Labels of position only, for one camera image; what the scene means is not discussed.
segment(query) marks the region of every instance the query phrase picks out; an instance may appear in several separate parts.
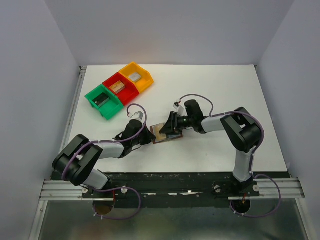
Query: white backdrop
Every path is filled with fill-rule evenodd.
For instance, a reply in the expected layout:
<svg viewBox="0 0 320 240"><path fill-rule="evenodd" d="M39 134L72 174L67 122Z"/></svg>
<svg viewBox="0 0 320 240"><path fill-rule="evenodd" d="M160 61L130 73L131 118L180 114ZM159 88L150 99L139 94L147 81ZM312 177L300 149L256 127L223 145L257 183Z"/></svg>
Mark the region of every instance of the white backdrop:
<svg viewBox="0 0 320 240"><path fill-rule="evenodd" d="M284 159L320 237L320 1L296 0L257 67Z"/></svg>
<svg viewBox="0 0 320 240"><path fill-rule="evenodd" d="M79 68L43 0L0 7L0 239L27 239Z"/></svg>
<svg viewBox="0 0 320 240"><path fill-rule="evenodd" d="M293 0L46 3L81 65L256 65Z"/></svg>

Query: screw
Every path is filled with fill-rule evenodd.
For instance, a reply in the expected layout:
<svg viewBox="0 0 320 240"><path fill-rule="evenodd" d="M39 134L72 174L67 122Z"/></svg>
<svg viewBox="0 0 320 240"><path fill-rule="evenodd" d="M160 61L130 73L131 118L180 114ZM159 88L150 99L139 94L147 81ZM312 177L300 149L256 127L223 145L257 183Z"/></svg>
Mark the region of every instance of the screw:
<svg viewBox="0 0 320 240"><path fill-rule="evenodd" d="M128 192L127 188L121 188L121 193L126 194Z"/></svg>
<svg viewBox="0 0 320 240"><path fill-rule="evenodd" d="M81 192L82 192L83 194L86 194L87 192L89 192L89 190L83 187L83 188L81 189Z"/></svg>
<svg viewBox="0 0 320 240"><path fill-rule="evenodd" d="M253 186L253 191L259 192L259 190L260 190L260 188L259 188L258 185L254 185L254 186Z"/></svg>

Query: purple cable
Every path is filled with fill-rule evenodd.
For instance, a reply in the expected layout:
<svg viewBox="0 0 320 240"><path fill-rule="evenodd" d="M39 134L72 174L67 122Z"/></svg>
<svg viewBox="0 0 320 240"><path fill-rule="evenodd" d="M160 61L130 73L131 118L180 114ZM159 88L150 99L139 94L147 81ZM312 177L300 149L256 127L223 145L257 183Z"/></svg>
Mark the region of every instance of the purple cable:
<svg viewBox="0 0 320 240"><path fill-rule="evenodd" d="M62 180L64 181L67 181L67 172L68 172L68 169L70 167L70 165L72 164L72 162L76 159L76 157L81 154L81 152L89 145L91 144L97 144L97 143L123 143L123 142L126 142L126 141L130 141L131 139L134 139L136 136L138 136L142 130L145 128L146 124L147 124L147 112L146 110L144 109L143 106L139 105L139 104L136 104L136 103L131 103L127 108L126 108L126 112L127 114L129 114L129 108L131 106L138 106L140 107L143 112L144 112L144 123L143 123L143 126L142 128L133 136L127 138L127 139L124 139L124 140L119 140L119 141L112 141L112 140L101 140L101 141L98 141L98 140L94 140L94 141L90 141L90 142L87 142L85 145L83 145L82 147L80 147L80 149L73 155L73 157L70 159L70 161L68 162L68 164L65 166L64 170L63 170L63 173L62 173Z"/></svg>
<svg viewBox="0 0 320 240"><path fill-rule="evenodd" d="M264 218L264 217L270 216L271 214L274 214L279 209L279 207L281 205L281 202L282 202L282 198L281 198L281 192L280 192L280 188L279 188L278 184L276 183L275 180L273 180L271 177L269 177L269 176L267 176L265 174L258 174L254 178L257 179L258 177L265 177L265 178L271 180L274 183L274 185L276 186L276 189L278 190L278 193L279 193L279 201L278 201L277 206L272 211L270 211L270 212L268 212L266 214L263 214L263 215L249 215L249 214L246 214L246 213L242 214L242 213L237 212L235 210L235 208L234 208L233 202L230 201L230 208L231 208L231 210L233 211L234 214L237 214L239 216L243 216L243 217L246 217L246 218L258 219L258 218Z"/></svg>
<svg viewBox="0 0 320 240"><path fill-rule="evenodd" d="M138 196L138 199L139 199L139 205L138 205L137 210L133 214L131 214L130 216L126 216L126 217L113 217L113 216L99 215L99 214L97 214L96 206L94 205L93 206L93 211L99 217L102 217L104 219L110 219L110 220L126 220L126 219L130 219L133 216L137 215L139 213L140 209L141 209L141 197L140 197L140 194L137 192L137 190L135 190L135 189L133 189L131 187L121 186L121 187L116 187L116 188L107 189L107 190L99 190L99 189L95 189L95 188L92 188L92 189L95 190L96 192L99 192L99 193L107 193L107 192L112 192L112 191L121 190L121 189L128 189L128 190L131 190L131 191L135 192L135 194Z"/></svg>

